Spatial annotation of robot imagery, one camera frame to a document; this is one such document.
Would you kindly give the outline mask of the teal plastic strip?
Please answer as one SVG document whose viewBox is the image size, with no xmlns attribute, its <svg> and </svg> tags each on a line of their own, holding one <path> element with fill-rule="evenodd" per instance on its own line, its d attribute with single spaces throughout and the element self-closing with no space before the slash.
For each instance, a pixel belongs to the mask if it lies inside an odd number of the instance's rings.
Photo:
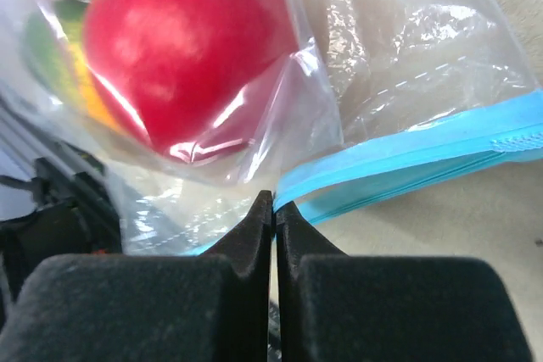
<svg viewBox="0 0 543 362">
<path fill-rule="evenodd" d="M 312 224 L 408 192 L 511 161 L 542 155 L 542 90 L 512 87 L 489 95 L 436 93 L 404 84 L 344 93 L 344 146 L 335 153 L 240 187 L 205 189 L 196 208 L 156 250 L 199 254 L 248 212 L 259 190 L 274 204 L 299 205 Z"/>
</svg>

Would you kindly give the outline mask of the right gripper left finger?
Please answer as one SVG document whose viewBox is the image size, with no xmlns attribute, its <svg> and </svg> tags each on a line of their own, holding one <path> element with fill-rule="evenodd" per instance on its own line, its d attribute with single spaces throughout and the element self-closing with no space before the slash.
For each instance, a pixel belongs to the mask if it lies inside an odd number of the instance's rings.
<svg viewBox="0 0 543 362">
<path fill-rule="evenodd" d="M 63 254 L 26 279 L 4 361 L 264 361 L 272 195 L 199 256 Z"/>
</svg>

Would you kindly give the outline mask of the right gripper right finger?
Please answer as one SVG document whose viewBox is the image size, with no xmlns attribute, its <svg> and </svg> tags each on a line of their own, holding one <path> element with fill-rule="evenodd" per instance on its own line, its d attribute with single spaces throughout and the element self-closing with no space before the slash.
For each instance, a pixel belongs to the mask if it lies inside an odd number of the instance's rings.
<svg viewBox="0 0 543 362">
<path fill-rule="evenodd" d="M 288 203 L 275 215 L 286 361 L 530 361 L 484 261 L 349 256 Z"/>
</svg>

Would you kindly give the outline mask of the mango toy fruit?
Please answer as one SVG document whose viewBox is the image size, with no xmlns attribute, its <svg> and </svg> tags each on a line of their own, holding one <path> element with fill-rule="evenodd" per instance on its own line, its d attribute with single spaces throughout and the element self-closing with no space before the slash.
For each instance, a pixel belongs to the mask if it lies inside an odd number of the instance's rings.
<svg viewBox="0 0 543 362">
<path fill-rule="evenodd" d="M 22 55 L 32 74 L 63 105 L 101 125 L 122 129 L 98 95 L 82 49 L 82 25 L 88 3 L 78 0 L 53 2 L 53 10 L 66 36 L 58 39 L 39 11 L 30 15 L 22 35 Z"/>
</svg>

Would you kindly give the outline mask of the clear zip top bag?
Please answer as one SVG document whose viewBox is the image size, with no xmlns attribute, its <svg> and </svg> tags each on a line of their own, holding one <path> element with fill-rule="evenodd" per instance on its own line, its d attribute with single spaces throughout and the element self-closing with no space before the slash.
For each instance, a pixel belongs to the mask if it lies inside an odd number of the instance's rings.
<svg viewBox="0 0 543 362">
<path fill-rule="evenodd" d="M 302 0 L 1 0 L 1 99 L 104 166 L 136 255 L 200 252 L 343 139 Z"/>
</svg>

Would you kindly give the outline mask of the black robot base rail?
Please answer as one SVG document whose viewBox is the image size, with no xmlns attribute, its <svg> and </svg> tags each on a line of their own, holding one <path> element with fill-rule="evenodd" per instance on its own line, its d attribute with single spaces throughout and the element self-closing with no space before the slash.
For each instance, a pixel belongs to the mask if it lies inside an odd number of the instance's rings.
<svg viewBox="0 0 543 362">
<path fill-rule="evenodd" d="M 1 103 L 1 148 L 24 176 L 1 184 L 29 193 L 29 214 L 1 224 L 1 264 L 12 299 L 44 260 L 65 253 L 121 253 L 120 221 L 105 191 L 104 166 Z"/>
</svg>

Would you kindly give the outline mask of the red apple toy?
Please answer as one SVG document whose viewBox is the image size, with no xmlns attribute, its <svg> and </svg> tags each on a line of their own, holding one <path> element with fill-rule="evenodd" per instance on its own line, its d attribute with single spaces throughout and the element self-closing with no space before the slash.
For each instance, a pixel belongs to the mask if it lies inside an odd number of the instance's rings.
<svg viewBox="0 0 543 362">
<path fill-rule="evenodd" d="M 286 0 L 91 0 L 82 43 L 121 127 L 184 163 L 254 142 L 299 48 Z"/>
</svg>

